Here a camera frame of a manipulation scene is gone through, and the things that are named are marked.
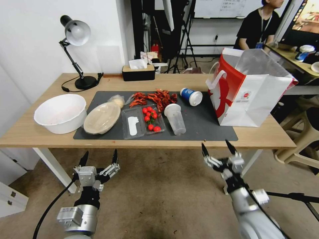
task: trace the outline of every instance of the black t-shirt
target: black t-shirt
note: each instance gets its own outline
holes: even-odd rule
[[[280,23],[278,14],[273,11],[271,21],[265,30],[268,20],[263,20],[263,37],[262,42],[267,39],[268,36],[275,35]],[[255,48],[262,35],[262,17],[259,14],[258,9],[248,14],[244,19],[238,33],[237,40],[234,45],[234,49],[241,49],[239,46],[239,38],[246,38],[246,43],[250,49]]]

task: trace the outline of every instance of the wooden table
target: wooden table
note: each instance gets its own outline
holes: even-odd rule
[[[62,74],[44,94],[24,113],[24,115],[0,138],[0,147],[32,147],[53,173],[66,186],[71,179],[66,174],[48,148],[196,148],[201,149],[200,141],[150,141],[150,140],[76,140],[74,132],[67,134],[53,134],[35,123],[33,114],[36,108],[51,97],[65,94],[61,84],[76,77],[76,74]],[[183,87],[199,91],[206,91],[205,74],[160,74],[154,81],[125,82],[120,77],[104,77],[100,84],[90,90],[78,92],[82,95],[87,107],[97,91],[155,91],[166,89],[180,91]],[[64,86],[76,90],[71,81]],[[295,147],[294,142],[284,132],[275,119],[269,115],[259,128],[234,127],[238,141],[232,142],[238,149],[254,149],[250,161],[245,169],[261,153],[262,149],[287,149]],[[207,148],[225,148],[223,141],[207,141]],[[76,186],[70,187],[70,192],[75,192]]]
[[[311,65],[308,63],[298,62],[295,61],[295,56],[297,55],[296,51],[290,51],[290,50],[281,50],[279,48],[276,48],[272,44],[267,44],[266,47],[268,47],[272,52],[276,53],[278,56],[284,58],[286,61],[288,61],[290,64],[295,66],[298,70],[301,72],[305,72],[309,74],[312,77],[318,78],[319,73],[314,72],[311,69]]]

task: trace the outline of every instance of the tissue box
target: tissue box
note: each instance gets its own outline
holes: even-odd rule
[[[155,68],[153,65],[147,65],[146,69],[131,69],[130,66],[123,66],[122,74],[124,81],[154,80]]]

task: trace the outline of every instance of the white bowl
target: white bowl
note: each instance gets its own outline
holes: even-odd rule
[[[104,134],[120,117],[121,108],[117,103],[107,102],[95,107],[86,117],[83,128],[89,134]]]
[[[80,95],[59,95],[43,102],[33,119],[52,133],[69,133],[83,125],[87,116],[85,106],[86,101]]]
[[[313,63],[313,64],[311,65],[311,69],[312,69],[314,72],[319,73],[319,61]]]

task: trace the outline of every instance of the gray mat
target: gray mat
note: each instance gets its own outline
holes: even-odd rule
[[[107,100],[113,95],[121,95],[127,100],[133,91],[98,91],[96,92],[87,113],[98,105],[107,102]],[[237,141],[238,138],[235,134],[233,127],[219,126],[215,112],[213,110],[212,103],[207,92],[203,92],[203,101],[198,106],[190,106],[188,102],[182,99],[179,92],[170,92],[170,94],[176,93],[177,104],[181,106],[181,112],[185,122],[186,133],[176,136],[169,124],[168,119],[162,113],[166,130],[162,133],[156,133],[152,135],[144,135],[141,138],[133,140],[198,140],[198,141],[223,141],[225,139],[231,141]],[[87,134],[83,128],[79,128],[73,138],[74,139],[110,139],[121,140],[123,139],[122,118],[120,116],[117,123],[105,134]]]

